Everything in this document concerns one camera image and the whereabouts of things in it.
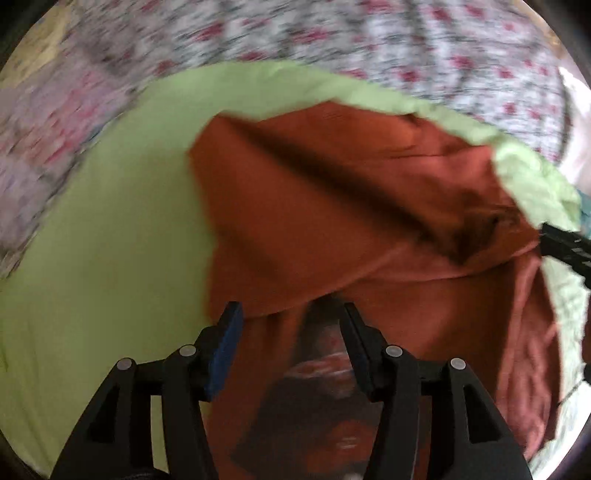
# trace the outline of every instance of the pink floral pattern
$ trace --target pink floral pattern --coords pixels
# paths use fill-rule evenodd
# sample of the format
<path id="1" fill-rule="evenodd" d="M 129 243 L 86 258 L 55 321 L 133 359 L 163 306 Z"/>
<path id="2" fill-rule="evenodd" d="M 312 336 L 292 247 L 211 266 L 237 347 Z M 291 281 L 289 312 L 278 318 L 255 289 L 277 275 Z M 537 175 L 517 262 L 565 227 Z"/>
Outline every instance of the pink floral pattern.
<path id="1" fill-rule="evenodd" d="M 162 61 L 169 74 L 291 59 L 444 103 L 548 159 L 562 152 L 556 59 L 511 0 L 77 0 L 76 11 L 77 44 L 131 82 Z"/>
<path id="2" fill-rule="evenodd" d="M 488 122 L 551 161 L 569 128 L 556 60 L 511 0 L 74 0 L 63 53 L 0 108 L 0 276 L 89 138 L 151 79 L 290 59 Z"/>

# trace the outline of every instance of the crumpled cloth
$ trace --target crumpled cloth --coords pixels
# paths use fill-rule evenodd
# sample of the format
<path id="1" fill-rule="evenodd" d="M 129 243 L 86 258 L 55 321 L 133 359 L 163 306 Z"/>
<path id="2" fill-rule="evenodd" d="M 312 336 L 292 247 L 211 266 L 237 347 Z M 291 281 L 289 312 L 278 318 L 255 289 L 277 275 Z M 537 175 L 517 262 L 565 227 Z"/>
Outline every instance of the crumpled cloth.
<path id="1" fill-rule="evenodd" d="M 539 234 L 491 155 L 332 102 L 211 120 L 190 150 L 217 237 L 209 314 L 237 300 L 246 317 L 208 419 L 222 480 L 363 472 L 378 419 L 317 304 L 333 293 L 416 357 L 465 359 L 527 458 L 552 438 L 560 362 Z"/>

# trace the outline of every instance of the green fabric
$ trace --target green fabric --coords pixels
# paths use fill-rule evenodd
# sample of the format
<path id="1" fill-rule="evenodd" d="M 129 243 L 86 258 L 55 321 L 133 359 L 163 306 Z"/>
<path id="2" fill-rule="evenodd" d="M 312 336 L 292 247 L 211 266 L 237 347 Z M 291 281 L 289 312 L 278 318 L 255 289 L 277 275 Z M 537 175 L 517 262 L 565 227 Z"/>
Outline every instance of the green fabric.
<path id="1" fill-rule="evenodd" d="M 221 111 L 262 119 L 328 99 L 415 112 L 493 145 L 499 178 L 533 224 L 578 227 L 579 197 L 548 162 L 424 100 L 290 62 L 223 63 L 154 82 L 88 152 L 0 284 L 0 429 L 23 460 L 49 474 L 119 358 L 162 358 L 206 324 L 213 239 L 185 156 L 196 134 Z M 552 268 L 551 288 L 580 297 L 568 270 Z"/>

